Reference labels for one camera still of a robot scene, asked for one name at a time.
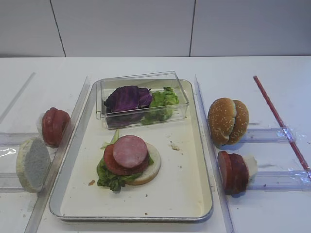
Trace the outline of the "clear long rail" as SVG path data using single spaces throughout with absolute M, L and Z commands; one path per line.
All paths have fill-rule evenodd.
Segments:
M 204 131 L 204 135 L 205 135 L 205 141 L 207 143 L 209 160 L 211 162 L 212 174 L 213 174 L 214 183 L 215 183 L 214 187 L 215 187 L 215 191 L 216 191 L 217 196 L 218 196 L 219 201 L 220 201 L 220 207 L 221 207 L 223 218 L 224 218 L 224 224 L 225 224 L 226 232 L 227 233 L 234 233 L 235 230 L 234 230 L 233 223 L 231 220 L 231 215 L 230 215 L 229 207 L 227 204 L 226 195 L 225 195 L 225 192 L 224 192 L 224 189 L 222 186 L 221 173 L 220 173 L 219 168 L 218 168 L 216 149 L 215 149 L 215 147 L 212 143 L 211 137 L 210 137 L 207 115 L 206 115 L 206 111 L 205 111 L 205 107 L 204 107 L 204 101 L 202 98 L 200 85 L 199 85 L 199 82 L 197 80 L 196 75 L 194 76 L 194 88 L 195 88 L 195 92 L 196 92 L 196 96 L 197 96 L 196 98 L 197 98 L 197 102 L 198 102 L 199 115 L 200 115 L 203 131 Z
M 46 208 L 47 202 L 49 200 L 52 188 L 54 186 L 55 179 L 57 177 L 59 168 L 62 164 L 63 158 L 65 156 L 66 150 L 69 147 L 69 142 L 71 136 L 74 132 L 76 123 L 79 119 L 79 115 L 81 113 L 83 104 L 87 97 L 88 91 L 90 88 L 90 79 L 86 77 L 84 84 L 82 86 L 81 92 L 75 104 L 75 107 L 72 111 L 69 124 L 66 126 L 65 131 L 63 133 L 63 139 L 56 150 L 55 156 L 50 165 L 49 171 L 45 178 L 43 187 L 41 191 L 37 195 L 37 201 L 34 205 L 33 211 L 29 218 L 28 224 L 24 230 L 25 233 L 35 233 L 39 227 L 41 222 L 44 210 Z

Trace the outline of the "sesame bun half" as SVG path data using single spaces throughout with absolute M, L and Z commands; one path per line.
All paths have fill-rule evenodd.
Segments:
M 240 100 L 233 100 L 236 107 L 235 124 L 229 136 L 227 144 L 233 145 L 240 141 L 247 131 L 249 123 L 249 112 L 246 105 Z
M 220 98 L 212 103 L 207 119 L 214 144 L 223 145 L 229 141 L 236 114 L 235 103 L 232 99 Z

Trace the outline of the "sesame bun front half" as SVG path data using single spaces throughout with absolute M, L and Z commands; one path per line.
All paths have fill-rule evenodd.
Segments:
M 212 103 L 207 119 L 214 144 L 223 145 L 229 141 L 236 114 L 235 103 L 232 99 L 220 98 Z

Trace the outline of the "front brown meat patty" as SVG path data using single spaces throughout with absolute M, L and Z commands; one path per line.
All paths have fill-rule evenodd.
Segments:
M 218 152 L 217 160 L 223 188 L 227 194 L 230 194 L 233 189 L 233 170 L 229 154 L 226 151 L 220 151 Z

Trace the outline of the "white bread slice left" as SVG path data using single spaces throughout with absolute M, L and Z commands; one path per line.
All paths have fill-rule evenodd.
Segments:
M 51 164 L 45 143 L 38 137 L 24 141 L 16 159 L 16 173 L 21 186 L 30 193 L 38 193 Z

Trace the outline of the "white pusher block lower right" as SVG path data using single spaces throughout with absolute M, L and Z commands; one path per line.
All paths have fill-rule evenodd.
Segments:
M 258 172 L 258 164 L 254 156 L 248 155 L 244 156 L 243 160 L 247 166 L 248 170 L 248 183 L 250 183 Z

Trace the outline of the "clear rail upper right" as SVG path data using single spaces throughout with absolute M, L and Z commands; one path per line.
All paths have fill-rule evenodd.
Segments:
M 247 129 L 240 142 L 244 143 L 290 143 L 296 136 L 288 127 L 269 129 Z

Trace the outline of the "pink ham slice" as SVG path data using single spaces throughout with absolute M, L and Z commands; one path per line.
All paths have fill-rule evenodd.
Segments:
M 146 159 L 147 153 L 147 145 L 143 139 L 134 135 L 120 137 L 113 146 L 115 161 L 125 168 L 140 165 Z

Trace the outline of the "rear brown meat patty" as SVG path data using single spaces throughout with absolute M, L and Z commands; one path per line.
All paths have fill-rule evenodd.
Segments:
M 248 185 L 248 168 L 242 156 L 230 154 L 231 167 L 233 171 L 232 194 L 244 192 Z

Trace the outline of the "clear rail lower right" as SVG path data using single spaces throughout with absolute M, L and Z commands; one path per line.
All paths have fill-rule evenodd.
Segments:
M 310 191 L 311 175 L 304 170 L 260 171 L 247 190 L 256 191 Z

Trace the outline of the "green lettuce in container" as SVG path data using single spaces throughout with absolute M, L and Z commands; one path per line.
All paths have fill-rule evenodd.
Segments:
M 166 121 L 173 115 L 171 107 L 165 107 L 168 105 L 175 105 L 179 103 L 178 96 L 174 93 L 171 87 L 164 87 L 164 91 L 154 91 L 152 93 L 152 101 L 149 108 L 155 108 L 148 110 L 144 119 L 141 121 L 142 124 L 153 124 L 155 121 Z

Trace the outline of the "white bottom bun slice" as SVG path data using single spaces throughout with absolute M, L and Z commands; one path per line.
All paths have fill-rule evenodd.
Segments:
M 159 151 L 151 144 L 146 143 L 148 154 L 153 160 L 151 165 L 148 165 L 143 174 L 136 178 L 134 181 L 126 182 L 128 185 L 142 185 L 150 182 L 158 174 L 161 167 L 161 156 Z

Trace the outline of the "red plastic strip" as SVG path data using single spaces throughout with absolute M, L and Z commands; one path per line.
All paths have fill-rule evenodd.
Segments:
M 273 103 L 271 102 L 271 100 L 270 100 L 268 94 L 266 93 L 264 87 L 262 86 L 259 78 L 257 76 L 254 76 L 253 79 L 254 79 L 256 85 L 258 86 L 261 94 L 263 95 L 265 101 L 267 102 L 270 110 L 272 111 L 275 119 L 277 120 L 279 126 L 281 128 L 285 128 L 285 124 L 284 124 L 283 120 L 281 119 L 281 117 L 278 114 L 276 108 L 274 107 Z M 296 156 L 297 156 L 301 166 L 303 167 L 304 170 L 306 170 L 308 173 L 310 173 L 311 172 L 311 168 L 309 167 L 307 161 L 305 160 L 304 156 L 302 155 L 301 151 L 299 150 L 297 144 L 293 140 L 289 139 L 288 135 L 287 135 L 287 138 L 288 138 L 289 143 L 290 143 L 294 153 L 296 154 Z

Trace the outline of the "metal baking tray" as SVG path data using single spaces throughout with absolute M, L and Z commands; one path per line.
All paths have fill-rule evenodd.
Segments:
M 97 181 L 101 146 L 113 137 L 96 118 L 100 84 L 95 83 L 72 136 L 49 203 L 50 212 L 66 221 L 197 222 L 213 209 L 192 85 L 181 85 L 189 99 L 186 118 L 123 128 L 121 135 L 136 135 L 154 146 L 161 168 L 150 182 L 126 186 L 119 193 L 91 184 Z

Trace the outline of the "brown meat patty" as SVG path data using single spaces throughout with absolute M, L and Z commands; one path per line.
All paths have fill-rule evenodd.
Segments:
M 248 185 L 248 168 L 242 156 L 230 154 L 231 167 L 233 171 L 232 194 L 244 192 Z
M 223 188 L 227 194 L 230 194 L 233 189 L 233 170 L 229 154 L 226 151 L 220 151 L 218 152 L 217 160 Z

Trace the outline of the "tomato slice on bun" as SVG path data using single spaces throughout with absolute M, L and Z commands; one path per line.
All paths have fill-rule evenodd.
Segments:
M 113 144 L 108 145 L 105 148 L 104 155 L 103 155 L 105 167 L 110 172 L 112 172 L 113 174 L 128 176 L 128 175 L 133 175 L 136 173 L 143 172 L 148 167 L 148 163 L 149 163 L 148 155 L 146 156 L 146 158 L 144 159 L 144 161 L 140 165 L 138 165 L 134 168 L 125 168 L 125 167 L 119 165 L 113 157 L 113 147 L 114 147 Z

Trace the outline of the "clear plastic container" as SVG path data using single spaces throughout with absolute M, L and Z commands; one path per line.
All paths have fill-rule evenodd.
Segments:
M 116 78 L 102 79 L 96 82 L 96 118 L 102 120 L 104 126 L 108 129 L 117 129 L 124 127 L 132 127 L 144 125 L 141 121 L 148 110 L 155 108 L 139 108 L 135 110 L 110 112 L 105 106 L 104 101 L 112 94 L 118 87 L 135 85 L 139 88 L 147 88 L 150 93 L 154 91 L 164 91 L 164 87 L 171 87 L 174 93 L 178 96 L 179 103 L 175 105 L 168 105 L 171 107 L 173 115 L 166 121 L 183 119 L 186 116 L 186 111 L 189 105 L 188 97 L 182 87 L 181 81 L 178 79 L 174 71 L 123 76 Z

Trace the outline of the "clear long rail right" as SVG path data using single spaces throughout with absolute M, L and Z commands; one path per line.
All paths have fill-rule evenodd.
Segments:
M 215 191 L 216 191 L 217 196 L 218 196 L 219 201 L 220 201 L 220 207 L 221 207 L 223 218 L 224 218 L 224 224 L 225 224 L 226 232 L 227 233 L 234 233 L 235 230 L 234 230 L 233 223 L 231 220 L 231 215 L 230 215 L 229 207 L 227 204 L 226 195 L 225 195 L 225 192 L 224 192 L 224 189 L 222 186 L 221 173 L 220 173 L 219 168 L 218 168 L 216 149 L 215 149 L 215 147 L 212 143 L 211 137 L 210 137 L 207 115 L 206 115 L 206 111 L 205 111 L 205 107 L 204 107 L 204 101 L 202 98 L 200 85 L 199 85 L 199 82 L 197 80 L 196 75 L 194 76 L 194 88 L 195 88 L 195 92 L 196 92 L 196 96 L 197 96 L 196 98 L 197 98 L 197 102 L 198 102 L 199 115 L 200 115 L 203 131 L 204 131 L 204 135 L 205 135 L 205 141 L 207 143 L 209 160 L 211 162 L 212 174 L 213 174 L 214 183 L 215 183 L 214 187 L 215 187 Z

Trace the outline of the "purple cabbage leaf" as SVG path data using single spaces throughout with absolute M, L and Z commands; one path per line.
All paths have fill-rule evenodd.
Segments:
M 152 102 L 152 95 L 147 88 L 135 85 L 118 87 L 104 101 L 104 106 L 110 112 L 122 112 L 144 108 Z

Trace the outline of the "sesame bun rear half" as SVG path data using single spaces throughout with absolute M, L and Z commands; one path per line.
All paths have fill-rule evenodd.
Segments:
M 249 112 L 246 105 L 240 100 L 233 100 L 236 107 L 235 124 L 229 136 L 227 144 L 233 145 L 240 141 L 247 131 L 249 123 Z

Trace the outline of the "red tomato slices stack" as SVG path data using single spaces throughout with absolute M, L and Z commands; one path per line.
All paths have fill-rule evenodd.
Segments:
M 55 107 L 47 110 L 41 121 L 44 142 L 49 146 L 58 147 L 69 120 L 68 113 L 63 110 L 58 110 Z

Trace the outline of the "clear long rail left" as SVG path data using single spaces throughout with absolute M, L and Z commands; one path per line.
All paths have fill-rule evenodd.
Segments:
M 74 132 L 76 123 L 79 119 L 79 115 L 81 113 L 83 104 L 87 97 L 88 91 L 90 88 L 90 79 L 86 77 L 84 84 L 82 86 L 81 92 L 75 104 L 75 107 L 72 111 L 69 124 L 66 126 L 65 131 L 63 133 L 63 139 L 56 150 L 55 156 L 50 165 L 49 171 L 45 178 L 43 187 L 41 191 L 37 195 L 37 201 L 34 205 L 33 211 L 29 218 L 28 224 L 24 230 L 25 233 L 35 233 L 39 227 L 41 222 L 44 210 L 46 208 L 47 202 L 49 200 L 52 188 L 54 186 L 55 179 L 57 177 L 59 168 L 62 164 L 63 158 L 65 156 L 66 150 L 69 147 L 69 142 L 71 136 Z

